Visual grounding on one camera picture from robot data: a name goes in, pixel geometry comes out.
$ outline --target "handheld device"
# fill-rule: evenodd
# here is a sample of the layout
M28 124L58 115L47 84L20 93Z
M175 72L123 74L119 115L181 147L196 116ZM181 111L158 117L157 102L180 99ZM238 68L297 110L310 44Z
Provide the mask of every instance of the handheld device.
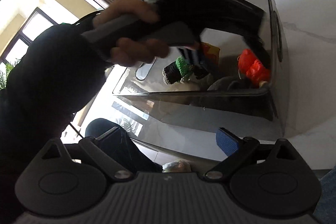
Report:
M50 140L16 182L28 210L16 223L318 223L320 183L286 139L265 145L220 128L229 157L204 175L132 174L99 148L115 130L78 144Z
M121 37L135 41L157 38L169 46L181 47L192 46L195 41L200 42L200 34L205 28L222 30L243 36L248 47L263 65L266 68L270 67L269 54L258 37L264 15L264 11L259 7L245 0L149 0L149 2L160 17L157 23L143 22L135 15L122 15L82 35L100 57L108 61L110 49Z

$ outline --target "finger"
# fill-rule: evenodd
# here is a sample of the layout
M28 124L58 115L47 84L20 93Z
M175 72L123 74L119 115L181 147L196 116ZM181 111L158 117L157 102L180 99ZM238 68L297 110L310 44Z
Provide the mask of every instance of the finger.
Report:
M148 39L144 44L154 56L165 58L169 53L168 45L161 40Z
M155 57L144 44L135 42L129 38L119 39L117 41L117 46L134 61L151 63Z
M119 47L113 47L110 50L111 54L111 62L113 64L118 64L123 67L131 67L135 64L135 61L132 60L127 53L125 53L121 48Z
M93 19L94 26L96 27L123 14L134 14L148 23L159 20L159 16L147 2L142 0L116 0Z

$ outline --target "floor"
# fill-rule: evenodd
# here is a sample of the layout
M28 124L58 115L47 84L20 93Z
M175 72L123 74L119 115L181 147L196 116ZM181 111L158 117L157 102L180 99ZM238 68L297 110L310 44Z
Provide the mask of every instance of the floor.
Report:
M336 0L275 0L288 43L285 137L312 169L336 164Z

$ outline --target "ribbed gray surface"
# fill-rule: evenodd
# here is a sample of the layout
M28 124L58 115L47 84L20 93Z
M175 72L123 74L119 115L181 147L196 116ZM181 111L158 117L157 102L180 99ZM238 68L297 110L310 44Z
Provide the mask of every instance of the ribbed gray surface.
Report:
M140 173L131 182L113 185L96 207L60 220L22 215L17 224L313 224L310 216L271 220L240 209L216 183L195 173Z

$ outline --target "red toy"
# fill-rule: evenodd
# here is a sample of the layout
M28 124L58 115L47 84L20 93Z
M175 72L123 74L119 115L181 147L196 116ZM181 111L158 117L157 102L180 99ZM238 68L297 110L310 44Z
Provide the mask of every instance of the red toy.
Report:
M251 80L253 85L259 86L261 81L269 82L270 70L266 69L250 49L245 49L238 57L238 68Z

